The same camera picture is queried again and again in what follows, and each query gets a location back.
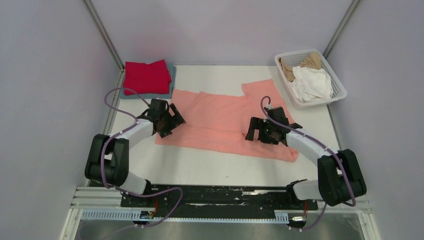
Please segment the salmon pink t shirt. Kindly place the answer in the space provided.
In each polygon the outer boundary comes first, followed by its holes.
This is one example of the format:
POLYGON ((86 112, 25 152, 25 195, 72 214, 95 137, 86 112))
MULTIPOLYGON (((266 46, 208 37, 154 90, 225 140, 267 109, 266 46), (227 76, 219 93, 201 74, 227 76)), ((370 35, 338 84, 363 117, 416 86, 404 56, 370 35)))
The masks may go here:
POLYGON ((299 153, 291 147, 245 139, 251 118, 265 118, 260 106, 264 96, 271 98, 274 107, 283 107, 289 123, 294 122, 274 81, 266 79, 243 83, 241 89, 242 96, 175 90, 171 102, 185 123, 169 136, 157 136, 155 143, 295 162, 299 153))

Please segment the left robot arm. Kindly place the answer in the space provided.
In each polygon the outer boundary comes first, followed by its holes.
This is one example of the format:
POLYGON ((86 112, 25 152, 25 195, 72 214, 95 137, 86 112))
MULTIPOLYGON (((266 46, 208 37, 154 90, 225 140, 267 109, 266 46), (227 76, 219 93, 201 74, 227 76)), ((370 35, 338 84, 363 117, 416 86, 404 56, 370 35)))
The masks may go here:
POLYGON ((128 116, 133 119, 130 126, 93 137, 84 175, 106 188, 133 194, 139 206, 147 207, 153 201, 153 193, 146 189, 150 182, 130 171, 130 149, 155 134, 165 138, 186 121, 175 104, 162 99, 152 99, 141 115, 128 116))

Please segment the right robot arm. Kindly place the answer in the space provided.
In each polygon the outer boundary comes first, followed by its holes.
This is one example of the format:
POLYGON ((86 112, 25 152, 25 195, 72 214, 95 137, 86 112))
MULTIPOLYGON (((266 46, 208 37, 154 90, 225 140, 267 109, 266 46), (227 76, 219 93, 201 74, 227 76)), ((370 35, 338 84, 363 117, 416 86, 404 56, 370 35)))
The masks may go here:
POLYGON ((251 117, 245 137, 263 144, 282 143, 301 153, 317 167, 317 179, 296 180, 288 184, 285 201, 298 209, 306 200, 322 201, 334 207, 356 206, 356 198, 367 193, 367 186, 356 154, 350 149, 332 149, 311 136, 298 123, 289 123, 282 107, 263 108, 265 118, 251 117))

